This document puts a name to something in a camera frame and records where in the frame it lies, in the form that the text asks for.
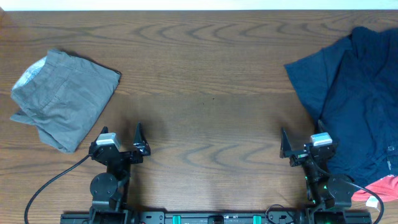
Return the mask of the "navy blue shorts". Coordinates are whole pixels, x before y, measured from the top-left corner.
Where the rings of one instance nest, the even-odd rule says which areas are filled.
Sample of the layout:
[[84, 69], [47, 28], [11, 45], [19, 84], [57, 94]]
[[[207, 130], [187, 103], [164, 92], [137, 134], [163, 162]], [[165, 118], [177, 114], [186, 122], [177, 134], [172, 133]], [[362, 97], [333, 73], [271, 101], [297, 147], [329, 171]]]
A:
[[351, 39], [345, 37], [317, 53], [284, 65], [300, 102], [314, 123], [317, 123], [321, 117], [326, 97], [338, 73], [342, 58], [345, 52], [351, 49]]

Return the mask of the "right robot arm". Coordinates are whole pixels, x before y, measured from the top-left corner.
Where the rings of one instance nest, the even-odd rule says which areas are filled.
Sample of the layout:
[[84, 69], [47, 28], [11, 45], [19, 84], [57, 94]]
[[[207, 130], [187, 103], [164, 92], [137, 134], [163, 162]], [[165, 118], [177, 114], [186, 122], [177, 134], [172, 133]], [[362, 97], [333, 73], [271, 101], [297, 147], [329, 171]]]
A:
[[337, 142], [328, 133], [310, 136], [303, 149], [292, 147], [287, 132], [280, 130], [280, 158], [288, 158], [292, 167], [305, 174], [307, 198], [311, 203], [292, 215], [294, 223], [348, 223], [345, 210], [352, 205], [353, 181], [344, 174], [331, 174], [327, 162], [335, 155]]

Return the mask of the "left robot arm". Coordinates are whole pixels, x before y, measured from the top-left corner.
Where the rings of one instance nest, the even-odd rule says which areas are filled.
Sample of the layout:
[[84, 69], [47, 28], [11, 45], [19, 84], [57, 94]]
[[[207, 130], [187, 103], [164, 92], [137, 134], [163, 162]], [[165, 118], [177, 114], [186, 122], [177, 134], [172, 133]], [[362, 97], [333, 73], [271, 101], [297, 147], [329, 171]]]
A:
[[89, 156], [106, 166], [106, 172], [93, 178], [90, 192], [93, 196], [89, 223], [139, 223], [139, 214], [127, 205], [131, 166], [143, 162], [151, 154], [144, 137], [142, 124], [138, 123], [133, 139], [133, 150], [121, 152], [121, 142], [116, 133], [104, 127], [90, 144]]

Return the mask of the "navy blue shirt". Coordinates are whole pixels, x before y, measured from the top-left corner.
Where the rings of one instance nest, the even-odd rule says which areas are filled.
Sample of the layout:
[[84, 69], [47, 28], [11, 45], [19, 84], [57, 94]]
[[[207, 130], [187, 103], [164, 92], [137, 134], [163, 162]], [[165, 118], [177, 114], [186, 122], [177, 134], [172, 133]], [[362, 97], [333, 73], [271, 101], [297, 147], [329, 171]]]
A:
[[333, 173], [365, 187], [397, 175], [397, 29], [355, 28], [321, 120], [338, 139]]

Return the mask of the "grey folded shorts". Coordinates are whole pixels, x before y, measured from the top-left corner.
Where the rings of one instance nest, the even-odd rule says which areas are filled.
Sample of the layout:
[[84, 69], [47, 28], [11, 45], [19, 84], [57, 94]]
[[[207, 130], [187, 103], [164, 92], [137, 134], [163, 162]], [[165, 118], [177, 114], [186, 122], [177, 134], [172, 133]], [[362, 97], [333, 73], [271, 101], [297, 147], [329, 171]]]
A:
[[19, 111], [11, 120], [35, 126], [40, 140], [73, 153], [119, 84], [119, 72], [52, 49], [11, 90]]

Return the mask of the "red garment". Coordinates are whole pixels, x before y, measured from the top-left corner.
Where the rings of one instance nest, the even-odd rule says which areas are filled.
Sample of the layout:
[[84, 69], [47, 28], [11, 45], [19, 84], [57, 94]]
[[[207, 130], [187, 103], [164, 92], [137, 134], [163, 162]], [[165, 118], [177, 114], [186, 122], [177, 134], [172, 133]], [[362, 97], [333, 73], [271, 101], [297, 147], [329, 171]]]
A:
[[[397, 200], [397, 176], [388, 175], [366, 187], [368, 190], [376, 193], [383, 202]], [[367, 201], [369, 198], [375, 198], [370, 193], [359, 190], [354, 193], [352, 200], [356, 202]]]

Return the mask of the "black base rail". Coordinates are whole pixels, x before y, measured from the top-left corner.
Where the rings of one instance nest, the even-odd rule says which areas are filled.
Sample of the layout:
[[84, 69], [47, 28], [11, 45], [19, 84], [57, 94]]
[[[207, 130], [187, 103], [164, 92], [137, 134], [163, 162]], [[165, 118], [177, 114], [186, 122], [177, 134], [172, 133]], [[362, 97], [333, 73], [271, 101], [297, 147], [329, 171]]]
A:
[[271, 210], [264, 213], [164, 213], [142, 212], [138, 215], [116, 213], [63, 214], [61, 224], [125, 223], [125, 224], [266, 224], [324, 223], [369, 224], [368, 212], [316, 212], [310, 220], [303, 212]]

